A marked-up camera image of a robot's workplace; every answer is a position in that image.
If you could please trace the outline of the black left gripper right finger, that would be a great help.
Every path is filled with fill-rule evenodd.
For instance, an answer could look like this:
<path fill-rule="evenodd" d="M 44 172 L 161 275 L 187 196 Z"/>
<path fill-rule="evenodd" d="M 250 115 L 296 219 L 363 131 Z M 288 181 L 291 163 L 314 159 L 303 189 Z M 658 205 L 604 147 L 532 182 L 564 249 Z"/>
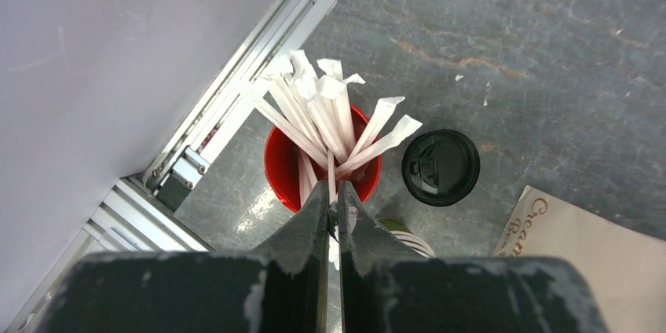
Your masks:
<path fill-rule="evenodd" d="M 341 250 L 341 306 L 344 332 L 390 332 L 390 312 L 398 304 L 396 286 L 383 266 L 420 259 L 410 247 L 364 209 L 353 184 L 338 186 Z"/>

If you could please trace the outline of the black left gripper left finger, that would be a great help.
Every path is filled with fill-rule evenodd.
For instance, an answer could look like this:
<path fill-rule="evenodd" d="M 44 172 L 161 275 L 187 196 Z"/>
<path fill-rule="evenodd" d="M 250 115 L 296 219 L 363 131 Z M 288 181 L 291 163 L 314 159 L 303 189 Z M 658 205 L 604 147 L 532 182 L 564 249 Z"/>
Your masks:
<path fill-rule="evenodd" d="M 301 209 L 253 252 L 269 260 L 260 332 L 325 332 L 329 188 L 319 181 Z"/>

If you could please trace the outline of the brown paper takeout bag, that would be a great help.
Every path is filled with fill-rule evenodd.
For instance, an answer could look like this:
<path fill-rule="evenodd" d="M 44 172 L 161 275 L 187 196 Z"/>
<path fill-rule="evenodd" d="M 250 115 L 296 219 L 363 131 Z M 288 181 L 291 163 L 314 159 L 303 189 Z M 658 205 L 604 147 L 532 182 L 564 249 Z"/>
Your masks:
<path fill-rule="evenodd" d="M 663 240 L 527 186 L 492 253 L 563 258 L 586 279 L 612 332 L 665 330 Z"/>

